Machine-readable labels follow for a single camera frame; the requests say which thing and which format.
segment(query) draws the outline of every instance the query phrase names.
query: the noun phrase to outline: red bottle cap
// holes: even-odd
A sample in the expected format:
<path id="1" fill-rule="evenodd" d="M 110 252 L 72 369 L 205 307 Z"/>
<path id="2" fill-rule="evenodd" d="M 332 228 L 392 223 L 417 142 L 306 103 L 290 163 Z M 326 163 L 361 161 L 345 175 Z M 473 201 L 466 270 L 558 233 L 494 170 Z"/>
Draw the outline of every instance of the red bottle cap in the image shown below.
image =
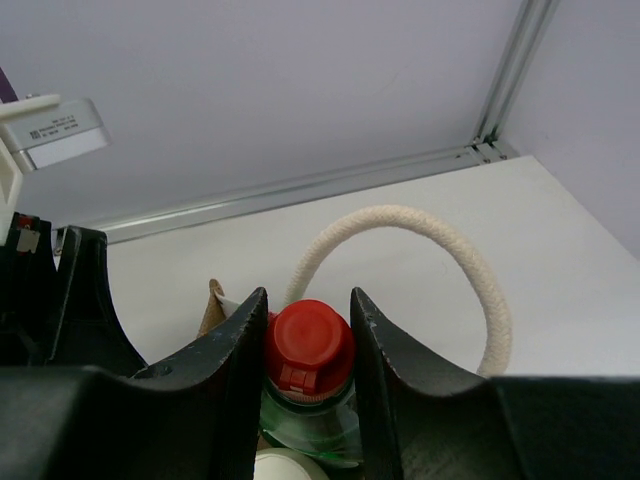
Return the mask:
<path id="1" fill-rule="evenodd" d="M 317 403 L 340 392 L 349 380 L 354 357 L 349 325 L 325 303 L 300 300 L 269 322 L 267 375 L 292 400 Z"/>

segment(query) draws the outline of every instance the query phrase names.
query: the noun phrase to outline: bottle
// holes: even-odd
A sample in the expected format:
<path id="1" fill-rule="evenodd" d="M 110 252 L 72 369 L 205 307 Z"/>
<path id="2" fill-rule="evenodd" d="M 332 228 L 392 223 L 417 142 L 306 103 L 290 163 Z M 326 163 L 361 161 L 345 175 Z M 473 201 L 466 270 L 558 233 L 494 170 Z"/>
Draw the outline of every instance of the bottle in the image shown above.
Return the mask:
<path id="1" fill-rule="evenodd" d="M 330 306 L 300 300 L 267 327 L 260 427 L 265 439 L 323 466 L 362 463 L 351 328 Z"/>

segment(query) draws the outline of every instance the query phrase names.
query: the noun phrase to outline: gray wall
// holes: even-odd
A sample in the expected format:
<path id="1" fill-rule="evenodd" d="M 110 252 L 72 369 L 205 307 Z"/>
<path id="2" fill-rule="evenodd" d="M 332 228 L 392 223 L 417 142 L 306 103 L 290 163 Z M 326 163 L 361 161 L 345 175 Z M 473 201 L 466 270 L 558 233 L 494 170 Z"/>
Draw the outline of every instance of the gray wall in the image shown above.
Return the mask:
<path id="1" fill-rule="evenodd" d="M 15 0 L 20 95 L 94 99 L 115 145 L 36 172 L 58 224 L 460 146 L 520 0 Z"/>
<path id="2" fill-rule="evenodd" d="M 504 137 L 640 257 L 638 0 L 560 2 Z"/>

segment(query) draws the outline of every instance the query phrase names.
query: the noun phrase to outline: metal frame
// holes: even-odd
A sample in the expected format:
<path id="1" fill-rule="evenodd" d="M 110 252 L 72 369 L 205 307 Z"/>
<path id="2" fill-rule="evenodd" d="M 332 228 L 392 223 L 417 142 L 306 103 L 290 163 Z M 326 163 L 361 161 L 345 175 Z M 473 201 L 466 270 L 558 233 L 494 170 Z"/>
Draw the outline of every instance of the metal frame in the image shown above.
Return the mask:
<path id="1" fill-rule="evenodd" d="M 498 138 L 558 2 L 523 0 L 470 145 L 309 175 L 90 228 L 116 243 L 516 157 Z"/>
<path id="2" fill-rule="evenodd" d="M 560 0 L 524 0 L 502 55 L 472 142 L 494 142 L 502 133 L 522 80 Z"/>

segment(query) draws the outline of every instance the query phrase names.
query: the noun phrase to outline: rope handle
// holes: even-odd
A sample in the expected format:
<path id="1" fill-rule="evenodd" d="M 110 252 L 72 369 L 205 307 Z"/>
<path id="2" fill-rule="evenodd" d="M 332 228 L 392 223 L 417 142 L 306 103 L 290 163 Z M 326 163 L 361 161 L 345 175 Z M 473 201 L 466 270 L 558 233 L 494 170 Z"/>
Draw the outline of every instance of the rope handle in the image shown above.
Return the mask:
<path id="1" fill-rule="evenodd" d="M 308 247 L 296 267 L 285 294 L 285 305 L 300 300 L 325 258 L 338 245 L 358 233 L 397 227 L 427 237 L 446 250 L 460 266 L 480 300 L 487 324 L 487 341 L 478 375 L 504 373 L 511 356 L 512 325 L 509 307 L 491 267 L 456 228 L 444 220 L 411 207 L 366 207 L 331 224 Z"/>

